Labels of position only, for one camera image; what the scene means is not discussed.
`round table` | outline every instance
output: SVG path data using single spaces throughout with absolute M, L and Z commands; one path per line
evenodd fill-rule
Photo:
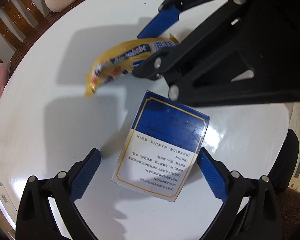
M 52 178 L 83 160 L 92 148 L 102 162 L 76 206 L 102 240 L 195 240 L 222 202 L 197 165 L 174 203 L 111 181 L 132 121 L 147 90 L 168 87 L 131 74 L 84 98 L 85 74 L 112 46 L 136 39 L 163 0 L 86 0 L 49 28 L 32 46 L 0 100 L 0 180 L 13 204 L 30 175 Z M 226 0 L 193 8 L 167 32 L 182 40 Z M 229 170 L 259 178 L 268 174 L 285 140 L 291 111 L 285 104 L 197 109 L 211 117 L 203 142 Z M 53 212 L 61 232 L 68 236 Z

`blue top of box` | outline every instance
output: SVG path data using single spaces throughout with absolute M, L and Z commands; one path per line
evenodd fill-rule
M 209 119 L 205 114 L 147 91 L 132 128 L 198 153 Z

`barcode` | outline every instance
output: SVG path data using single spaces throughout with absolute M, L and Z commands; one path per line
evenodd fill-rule
M 6 198 L 6 196 L 4 194 L 1 195 L 2 196 L 2 199 L 3 201 L 7 204 L 9 203 L 8 199 Z
M 153 52 L 165 47 L 173 47 L 175 43 L 173 41 L 157 41 L 152 43 Z

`yellow candy wrapper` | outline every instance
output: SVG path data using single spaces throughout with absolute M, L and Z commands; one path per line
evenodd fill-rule
M 86 76 L 86 96 L 95 93 L 98 86 L 114 80 L 116 77 L 130 73 L 151 54 L 164 47 L 172 47 L 178 40 L 169 38 L 149 38 L 126 41 L 104 53 L 93 63 L 91 71 Z

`dark brown woven table trim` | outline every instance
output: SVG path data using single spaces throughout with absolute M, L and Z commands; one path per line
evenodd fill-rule
M 72 5 L 67 7 L 61 12 L 50 12 L 42 22 L 40 22 L 31 33 L 23 40 L 21 46 L 16 50 L 11 58 L 10 76 L 14 73 L 19 63 L 32 47 L 32 45 L 40 38 L 40 36 L 48 30 L 58 19 L 65 15 L 72 8 L 76 7 L 78 4 L 85 0 L 77 0 Z

